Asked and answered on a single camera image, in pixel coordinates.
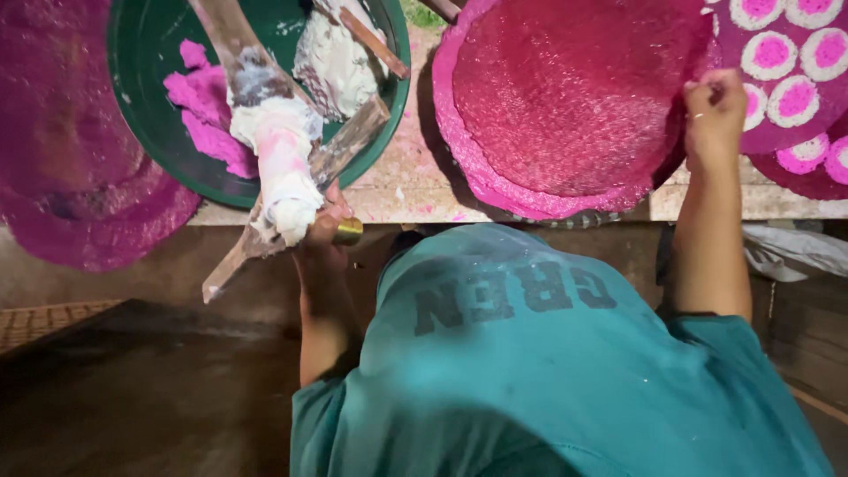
pink center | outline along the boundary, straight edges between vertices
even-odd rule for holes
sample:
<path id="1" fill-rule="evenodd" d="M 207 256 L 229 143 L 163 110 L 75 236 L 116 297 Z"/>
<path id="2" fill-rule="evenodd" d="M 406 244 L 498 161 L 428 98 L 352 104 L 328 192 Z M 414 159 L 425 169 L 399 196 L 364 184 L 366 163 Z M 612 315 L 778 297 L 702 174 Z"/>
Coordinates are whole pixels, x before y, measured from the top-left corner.
<path id="1" fill-rule="evenodd" d="M 746 117 L 751 117 L 756 113 L 757 108 L 760 107 L 760 97 L 756 95 L 753 91 L 748 92 L 748 110 L 745 112 Z"/>
<path id="2" fill-rule="evenodd" d="M 821 14 L 828 11 L 834 0 L 796 0 L 798 8 L 805 14 Z"/>
<path id="3" fill-rule="evenodd" d="M 780 115 L 791 117 L 803 113 L 815 95 L 816 87 L 812 84 L 800 82 L 792 85 L 780 99 Z"/>
<path id="4" fill-rule="evenodd" d="M 742 9 L 751 18 L 760 19 L 774 11 L 778 0 L 742 0 Z"/>
<path id="5" fill-rule="evenodd" d="M 816 65 L 819 68 L 836 65 L 845 55 L 846 49 L 848 45 L 845 44 L 845 35 L 836 32 L 825 35 L 816 48 Z"/>
<path id="6" fill-rule="evenodd" d="M 762 68 L 774 68 L 782 65 L 789 58 L 789 47 L 776 36 L 763 38 L 756 46 L 754 63 Z"/>

pink and white round cake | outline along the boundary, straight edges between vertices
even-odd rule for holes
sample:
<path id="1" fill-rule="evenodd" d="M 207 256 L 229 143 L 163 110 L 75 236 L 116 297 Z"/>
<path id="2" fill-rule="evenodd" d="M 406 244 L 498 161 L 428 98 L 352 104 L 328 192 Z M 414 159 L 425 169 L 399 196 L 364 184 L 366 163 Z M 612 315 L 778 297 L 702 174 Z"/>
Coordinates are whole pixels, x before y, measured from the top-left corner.
<path id="1" fill-rule="evenodd" d="M 816 30 L 836 19 L 842 3 L 843 0 L 786 0 L 786 19 L 792 25 Z"/>
<path id="2" fill-rule="evenodd" d="M 813 81 L 830 81 L 848 70 L 848 33 L 839 28 L 814 32 L 801 47 L 801 68 Z"/>
<path id="3" fill-rule="evenodd" d="M 848 185 L 848 136 L 831 144 L 824 169 L 831 179 Z"/>
<path id="4" fill-rule="evenodd" d="M 742 85 L 748 93 L 748 110 L 745 112 L 745 130 L 749 131 L 759 126 L 766 117 L 768 96 L 762 88 L 750 83 Z"/>
<path id="5" fill-rule="evenodd" d="M 784 12 L 785 0 L 730 0 L 730 19 L 744 30 L 761 30 Z"/>
<path id="6" fill-rule="evenodd" d="M 829 149 L 828 135 L 823 132 L 809 141 L 779 150 L 778 164 L 793 174 L 808 174 L 824 162 Z"/>
<path id="7" fill-rule="evenodd" d="M 777 80 L 795 68 L 798 47 L 776 31 L 754 35 L 742 50 L 742 70 L 760 81 Z"/>
<path id="8" fill-rule="evenodd" d="M 780 127 L 795 127 L 812 119 L 818 106 L 816 83 L 803 75 L 790 76 L 772 90 L 766 115 Z"/>

person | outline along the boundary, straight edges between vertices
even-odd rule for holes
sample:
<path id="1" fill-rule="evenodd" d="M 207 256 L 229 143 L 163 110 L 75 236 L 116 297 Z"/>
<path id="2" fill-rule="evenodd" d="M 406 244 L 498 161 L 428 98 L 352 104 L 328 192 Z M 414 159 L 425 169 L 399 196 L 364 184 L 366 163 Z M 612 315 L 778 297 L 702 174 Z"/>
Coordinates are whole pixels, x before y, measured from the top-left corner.
<path id="1" fill-rule="evenodd" d="M 750 328 L 733 70 L 683 91 L 691 183 L 663 322 L 605 263 L 496 224 L 395 256 L 363 336 L 331 245 L 295 253 L 292 475 L 833 475 Z"/>

